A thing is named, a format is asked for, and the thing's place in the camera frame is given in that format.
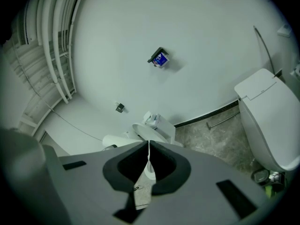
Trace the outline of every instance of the white toilet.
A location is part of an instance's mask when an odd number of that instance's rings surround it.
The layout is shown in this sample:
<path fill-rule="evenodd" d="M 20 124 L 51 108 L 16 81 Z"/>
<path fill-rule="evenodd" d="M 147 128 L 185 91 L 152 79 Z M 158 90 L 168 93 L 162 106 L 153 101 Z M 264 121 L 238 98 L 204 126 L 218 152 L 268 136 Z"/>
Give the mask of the white toilet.
<path fill-rule="evenodd" d="M 176 129 L 170 122 L 168 122 L 159 114 L 152 114 L 150 112 L 146 113 L 145 117 L 143 123 L 134 123 L 132 125 L 133 130 L 123 133 L 121 137 L 106 135 L 103 138 L 103 145 L 107 147 L 115 144 L 117 147 L 120 147 L 135 142 L 153 140 L 156 142 L 170 143 L 170 144 L 183 147 L 183 145 L 180 142 L 175 141 Z M 155 123 L 154 128 L 145 124 L 147 123 L 148 117 L 153 117 L 153 118 L 155 117 L 155 121 L 159 120 L 158 123 L 157 122 Z M 150 164 L 149 158 L 150 158 L 150 151 L 148 154 L 148 163 L 144 168 L 144 172 L 149 179 L 155 180 L 156 179 L 155 173 L 152 165 Z"/>
<path fill-rule="evenodd" d="M 300 102 L 266 69 L 235 86 L 243 127 L 256 160 L 284 172 L 300 163 Z"/>

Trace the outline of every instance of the small black object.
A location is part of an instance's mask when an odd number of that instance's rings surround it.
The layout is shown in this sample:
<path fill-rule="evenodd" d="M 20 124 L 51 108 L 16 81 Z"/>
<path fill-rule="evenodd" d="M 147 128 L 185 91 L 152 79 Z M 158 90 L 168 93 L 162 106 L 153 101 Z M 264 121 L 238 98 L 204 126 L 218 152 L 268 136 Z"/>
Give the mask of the small black object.
<path fill-rule="evenodd" d="M 148 60 L 148 63 L 151 63 L 151 62 L 152 62 L 152 63 L 154 64 L 153 60 L 154 60 L 160 53 L 164 53 L 165 55 L 169 55 L 169 54 L 165 51 L 165 49 L 163 49 L 162 47 L 159 47 L 159 48 L 156 50 L 156 52 L 153 53 L 153 55 L 151 56 L 151 58 Z"/>
<path fill-rule="evenodd" d="M 122 103 L 120 103 L 119 106 L 116 108 L 116 111 L 122 113 L 123 112 L 123 108 L 124 108 L 124 105 Z"/>
<path fill-rule="evenodd" d="M 242 192 L 230 181 L 217 183 L 217 187 L 226 197 L 232 208 L 242 219 L 256 210 L 256 207 L 242 194 Z"/>
<path fill-rule="evenodd" d="M 86 163 L 83 161 L 79 161 L 79 162 L 64 164 L 63 167 L 65 170 L 70 170 L 73 168 L 81 167 L 83 165 L 86 165 Z"/>

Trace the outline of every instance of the floor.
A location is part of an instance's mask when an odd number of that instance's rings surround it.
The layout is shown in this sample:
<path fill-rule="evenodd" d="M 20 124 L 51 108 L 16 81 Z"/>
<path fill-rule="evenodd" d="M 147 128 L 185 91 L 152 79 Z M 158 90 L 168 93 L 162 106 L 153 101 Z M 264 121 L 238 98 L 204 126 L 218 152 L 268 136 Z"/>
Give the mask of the floor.
<path fill-rule="evenodd" d="M 235 106 L 213 117 L 177 128 L 175 140 L 187 149 L 216 156 L 250 177 L 253 171 L 262 167 L 253 157 L 240 114 L 211 130 L 206 125 L 216 124 L 238 110 L 239 106 Z M 135 191 L 137 209 L 144 208 L 151 202 L 151 187 L 154 184 L 155 181 L 149 180 L 144 173 L 141 174 L 136 186 L 141 186 L 142 189 Z"/>

